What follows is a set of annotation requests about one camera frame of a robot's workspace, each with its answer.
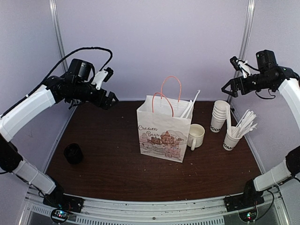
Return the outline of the stack of white paper cups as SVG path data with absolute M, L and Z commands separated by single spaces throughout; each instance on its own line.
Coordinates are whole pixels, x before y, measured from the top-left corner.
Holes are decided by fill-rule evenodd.
M 230 109 L 230 105 L 223 100 L 217 100 L 214 103 L 212 110 L 212 118 L 210 123 L 210 130 L 214 133 L 218 133 L 223 127 L 224 122 L 227 119 L 226 112 Z

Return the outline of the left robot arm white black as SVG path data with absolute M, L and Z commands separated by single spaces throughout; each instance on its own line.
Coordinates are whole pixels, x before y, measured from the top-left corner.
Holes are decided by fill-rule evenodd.
M 89 77 L 91 72 L 94 72 L 92 78 Z M 118 99 L 113 92 L 107 92 L 101 86 L 112 75 L 110 67 L 95 72 L 93 64 L 73 59 L 65 74 L 50 76 L 33 94 L 3 113 L 0 117 L 0 167 L 3 172 L 13 173 L 35 186 L 57 208 L 65 207 L 68 201 L 61 185 L 22 157 L 11 141 L 33 118 L 62 100 L 67 103 L 79 100 L 109 109 Z

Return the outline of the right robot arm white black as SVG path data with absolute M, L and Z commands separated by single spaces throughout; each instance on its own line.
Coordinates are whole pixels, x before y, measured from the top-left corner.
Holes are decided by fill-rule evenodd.
M 221 89 L 222 92 L 236 98 L 239 94 L 246 95 L 252 91 L 278 91 L 287 102 L 296 123 L 300 122 L 300 76 L 289 67 L 277 64 L 273 51 L 263 50 L 256 53 L 257 74 L 252 74 L 246 61 L 233 56 L 230 63 L 242 76 L 229 80 Z M 240 197 L 240 203 L 250 207 L 263 192 L 274 185 L 295 177 L 300 172 L 300 149 L 290 151 L 282 163 L 268 172 L 249 180 Z

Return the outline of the stack of black cup lids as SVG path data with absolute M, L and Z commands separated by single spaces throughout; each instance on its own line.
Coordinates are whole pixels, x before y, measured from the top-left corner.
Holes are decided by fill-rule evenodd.
M 64 157 L 71 165 L 76 165 L 82 162 L 83 153 L 77 143 L 69 144 L 63 151 Z

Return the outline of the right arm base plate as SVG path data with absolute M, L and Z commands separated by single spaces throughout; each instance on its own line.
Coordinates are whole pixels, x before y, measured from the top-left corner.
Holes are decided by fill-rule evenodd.
M 243 210 L 246 208 L 254 207 L 258 204 L 264 203 L 264 198 L 262 196 L 257 197 L 253 200 L 248 200 L 243 197 L 243 194 L 226 196 L 224 198 L 224 203 L 227 212 L 232 212 L 236 210 Z

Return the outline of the white paper takeout bag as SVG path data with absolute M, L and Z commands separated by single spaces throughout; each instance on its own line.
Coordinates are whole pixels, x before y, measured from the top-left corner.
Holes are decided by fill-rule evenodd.
M 136 110 L 141 154 L 183 162 L 194 107 L 187 118 L 180 118 L 189 103 L 180 98 L 181 90 L 177 99 L 166 97 L 162 89 L 147 95 Z

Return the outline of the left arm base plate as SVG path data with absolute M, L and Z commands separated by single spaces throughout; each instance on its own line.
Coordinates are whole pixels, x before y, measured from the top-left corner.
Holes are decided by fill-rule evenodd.
M 67 212 L 80 213 L 82 211 L 84 199 L 70 195 L 63 195 L 60 198 L 55 198 L 52 195 L 45 195 L 43 204 Z

